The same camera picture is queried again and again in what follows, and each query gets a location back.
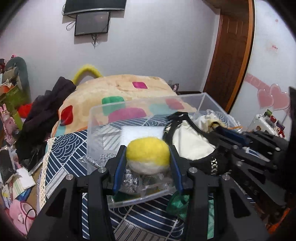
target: pink plush toy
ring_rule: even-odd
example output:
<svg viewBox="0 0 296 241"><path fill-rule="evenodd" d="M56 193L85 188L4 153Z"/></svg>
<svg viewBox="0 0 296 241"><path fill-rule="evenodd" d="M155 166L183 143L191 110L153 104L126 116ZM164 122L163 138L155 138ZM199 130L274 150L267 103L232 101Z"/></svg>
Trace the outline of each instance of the pink plush toy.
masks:
<svg viewBox="0 0 296 241"><path fill-rule="evenodd" d="M9 215L13 219L16 228L27 235L27 231L29 231L36 217L36 211L28 203L14 199L9 209Z"/></svg>
<svg viewBox="0 0 296 241"><path fill-rule="evenodd" d="M0 107L0 111L3 128L6 133L5 140L8 144L12 145L15 141L12 133L17 129L17 125L15 124L15 120L10 116L5 104L3 104L3 108Z"/></svg>

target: silver bolt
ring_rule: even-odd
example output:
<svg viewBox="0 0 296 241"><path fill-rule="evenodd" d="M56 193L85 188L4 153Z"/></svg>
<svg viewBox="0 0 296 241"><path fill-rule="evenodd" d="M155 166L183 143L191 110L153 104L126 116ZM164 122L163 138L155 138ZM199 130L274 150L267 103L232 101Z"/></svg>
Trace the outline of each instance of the silver bolt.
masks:
<svg viewBox="0 0 296 241"><path fill-rule="evenodd" d="M68 181L72 180L73 177L74 177L73 174L67 174L67 175L66 175L66 179L67 179Z"/></svg>
<svg viewBox="0 0 296 241"><path fill-rule="evenodd" d="M223 174L222 175L222 178L225 180L225 181L228 181L230 179L230 176L228 174Z"/></svg>
<svg viewBox="0 0 296 241"><path fill-rule="evenodd" d="M107 171L106 167L99 167L98 168L98 172L100 172L100 173L104 173L105 171Z"/></svg>
<svg viewBox="0 0 296 241"><path fill-rule="evenodd" d="M237 166L238 167L242 166L242 162L241 161L237 161Z"/></svg>
<svg viewBox="0 0 296 241"><path fill-rule="evenodd" d="M197 173L197 168L196 167L191 167L191 168L189 168L189 172Z"/></svg>

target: yellow ball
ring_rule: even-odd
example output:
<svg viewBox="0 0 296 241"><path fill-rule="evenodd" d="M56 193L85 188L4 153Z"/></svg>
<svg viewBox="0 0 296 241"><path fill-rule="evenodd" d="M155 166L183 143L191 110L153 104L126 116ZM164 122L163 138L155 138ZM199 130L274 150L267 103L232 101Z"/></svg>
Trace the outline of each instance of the yellow ball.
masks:
<svg viewBox="0 0 296 241"><path fill-rule="evenodd" d="M153 175L169 168L170 150L163 140L156 137L140 138L127 146L126 160L133 171Z"/></svg>

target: heart wall sticker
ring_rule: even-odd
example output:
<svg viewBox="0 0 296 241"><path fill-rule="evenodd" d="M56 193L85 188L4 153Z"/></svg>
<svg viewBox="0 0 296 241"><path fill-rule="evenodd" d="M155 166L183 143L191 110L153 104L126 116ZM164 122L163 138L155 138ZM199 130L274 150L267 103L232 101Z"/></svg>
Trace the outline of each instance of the heart wall sticker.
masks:
<svg viewBox="0 0 296 241"><path fill-rule="evenodd" d="M277 84L270 87L270 94L274 99L272 108L274 110L284 110L290 106L290 96L287 92L282 92Z"/></svg>
<svg viewBox="0 0 296 241"><path fill-rule="evenodd" d="M262 90L262 89L258 90L257 99L259 102L260 109L272 107L274 104L273 97L269 93L267 93L265 90Z"/></svg>

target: door frame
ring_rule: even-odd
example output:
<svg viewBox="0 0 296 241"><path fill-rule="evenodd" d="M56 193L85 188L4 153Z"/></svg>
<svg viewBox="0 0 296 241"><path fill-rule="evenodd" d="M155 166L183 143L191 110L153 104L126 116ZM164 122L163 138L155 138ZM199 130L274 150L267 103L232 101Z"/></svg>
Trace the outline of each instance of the door frame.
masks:
<svg viewBox="0 0 296 241"><path fill-rule="evenodd" d="M239 75L237 78L237 81L235 83L233 92L230 96L230 99L227 102L225 111L229 113L234 105L234 102L237 98L237 95L239 94L239 90L241 88L241 85L243 83L244 77L247 72L247 68L249 65L249 60L251 57L251 52L252 52L252 46L253 46L253 40L254 40L254 33L255 33L255 5L254 5L254 0L248 0L249 4L249 28L248 28L248 37L247 37L247 44L246 44L246 50L244 53L243 61L242 61L242 66L239 71ZM215 45L215 50L212 58L212 63L210 66L209 74L207 76L206 84L203 89L203 92L206 92L207 90L207 83L210 81L210 77L212 75L214 66L215 66L215 61L217 57L217 52L218 52L218 46L220 43L220 37L221 37L221 30L222 30L222 22L223 22L223 14L220 14L220 20L219 20L219 28L218 28L218 34L217 34L217 39L216 39L216 45Z"/></svg>

